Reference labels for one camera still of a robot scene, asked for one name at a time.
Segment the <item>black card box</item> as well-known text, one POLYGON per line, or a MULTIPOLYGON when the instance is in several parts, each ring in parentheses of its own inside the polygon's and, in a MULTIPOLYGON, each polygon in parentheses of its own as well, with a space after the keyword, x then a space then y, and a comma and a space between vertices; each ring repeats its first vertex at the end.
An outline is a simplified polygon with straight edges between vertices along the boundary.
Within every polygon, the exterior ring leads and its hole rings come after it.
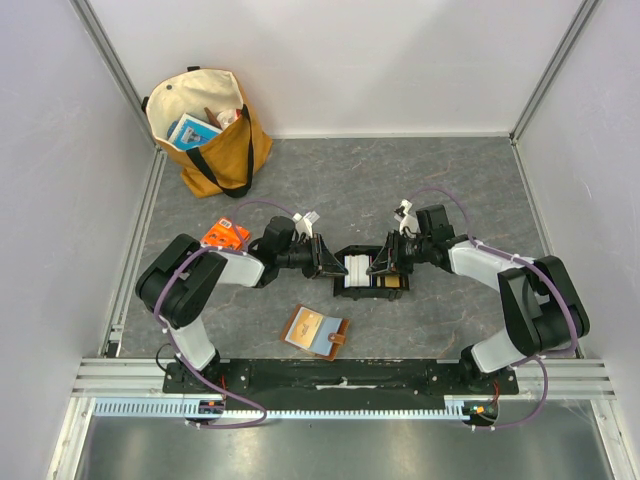
MULTIPOLYGON (((365 254, 371 257, 371 263, 376 258, 382 246, 376 245, 350 245, 335 253, 335 257, 344 265, 344 257, 346 255, 365 254)), ((385 289, 378 288, 376 285, 376 277, 371 276, 371 286, 369 288, 346 288, 344 286, 344 277, 335 277, 333 279, 333 296, 347 297, 353 300, 359 299, 386 299, 389 301, 397 300, 410 290, 409 277, 407 275, 398 275, 402 277, 403 286, 401 289, 385 289)))

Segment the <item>tan leather card holder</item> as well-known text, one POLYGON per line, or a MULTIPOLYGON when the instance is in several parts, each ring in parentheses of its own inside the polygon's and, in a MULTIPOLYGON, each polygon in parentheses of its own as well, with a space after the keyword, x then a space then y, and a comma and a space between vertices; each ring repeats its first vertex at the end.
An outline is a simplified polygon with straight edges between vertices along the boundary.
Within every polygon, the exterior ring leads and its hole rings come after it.
POLYGON ((291 343, 288 343, 285 340, 285 334, 286 334, 286 331, 288 330, 288 327, 291 324, 293 315, 301 307, 306 307, 306 306, 302 304, 298 304, 294 308, 293 313, 291 314, 289 320, 285 324, 284 330, 280 335, 280 340, 318 359, 322 359, 326 361, 334 361, 336 356, 338 355, 340 348, 346 344, 346 335, 349 328, 350 320, 347 318, 331 317, 318 312, 324 315, 326 319, 323 325, 321 326, 321 328, 319 329, 312 346, 309 349, 301 348, 291 343))

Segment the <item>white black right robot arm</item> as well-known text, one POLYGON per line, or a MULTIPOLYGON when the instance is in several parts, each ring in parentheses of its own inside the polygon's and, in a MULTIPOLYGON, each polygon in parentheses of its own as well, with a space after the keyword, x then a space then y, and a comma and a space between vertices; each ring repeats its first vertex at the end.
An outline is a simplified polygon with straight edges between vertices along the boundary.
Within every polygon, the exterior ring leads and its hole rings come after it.
POLYGON ((416 264, 476 280, 500 294, 504 328, 461 353, 458 381, 467 392, 483 392, 494 373, 539 354, 567 349, 590 331, 590 321, 561 259, 518 257, 457 235, 446 209, 432 205, 410 212, 404 200, 395 211, 399 228, 367 273, 409 275, 416 264))

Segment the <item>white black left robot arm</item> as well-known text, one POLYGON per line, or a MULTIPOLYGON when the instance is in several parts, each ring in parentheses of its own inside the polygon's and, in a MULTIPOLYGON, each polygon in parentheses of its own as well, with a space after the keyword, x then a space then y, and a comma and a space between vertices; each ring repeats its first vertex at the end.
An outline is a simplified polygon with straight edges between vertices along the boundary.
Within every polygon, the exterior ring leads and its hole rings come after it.
POLYGON ((322 236, 312 231, 315 219, 313 212, 292 218, 275 216, 245 251, 204 246, 180 234, 140 276, 135 294, 188 366, 185 380, 196 391, 210 392, 220 380, 215 364, 219 353, 201 317, 216 285, 262 288, 282 269, 298 269, 310 279, 348 274, 322 236))

